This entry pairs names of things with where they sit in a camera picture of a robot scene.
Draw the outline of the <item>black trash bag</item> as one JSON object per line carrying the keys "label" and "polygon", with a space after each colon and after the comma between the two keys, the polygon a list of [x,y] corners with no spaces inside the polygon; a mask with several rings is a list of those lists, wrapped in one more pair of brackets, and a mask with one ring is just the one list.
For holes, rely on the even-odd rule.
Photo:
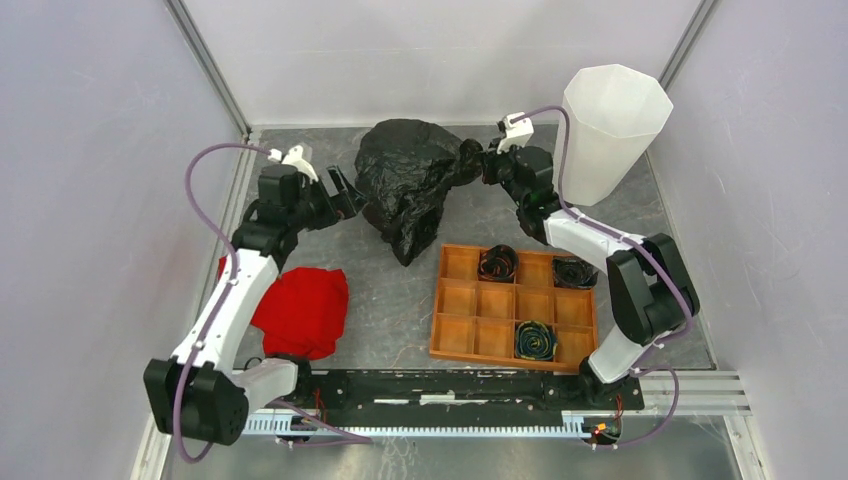
{"label": "black trash bag", "polygon": [[355,187],[362,215],[407,267],[437,238],[450,190],[481,176],[484,151],[435,123],[389,119],[361,138]]}

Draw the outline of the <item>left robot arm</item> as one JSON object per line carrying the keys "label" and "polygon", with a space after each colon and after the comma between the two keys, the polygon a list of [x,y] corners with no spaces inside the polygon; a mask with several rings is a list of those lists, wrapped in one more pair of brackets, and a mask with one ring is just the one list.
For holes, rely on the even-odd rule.
{"label": "left robot arm", "polygon": [[335,165],[336,188],[292,165],[271,165],[258,178],[213,294],[187,336],[166,360],[151,360],[143,382],[157,429],[182,439],[233,444],[249,416],[280,398],[306,405],[313,379],[289,358],[271,358],[245,371],[235,356],[263,296],[277,280],[303,231],[354,218],[366,204]]}

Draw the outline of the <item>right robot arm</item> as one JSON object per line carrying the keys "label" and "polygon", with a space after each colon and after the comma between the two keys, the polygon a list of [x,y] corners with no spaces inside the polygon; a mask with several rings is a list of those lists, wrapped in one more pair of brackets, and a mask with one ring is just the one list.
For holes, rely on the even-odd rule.
{"label": "right robot arm", "polygon": [[686,335],[700,301],[675,241],[630,234],[582,213],[554,191],[553,161],[538,147],[480,153],[482,180],[499,185],[516,206],[522,231],[604,274],[615,325],[581,361],[577,392],[591,408],[612,401],[652,348]]}

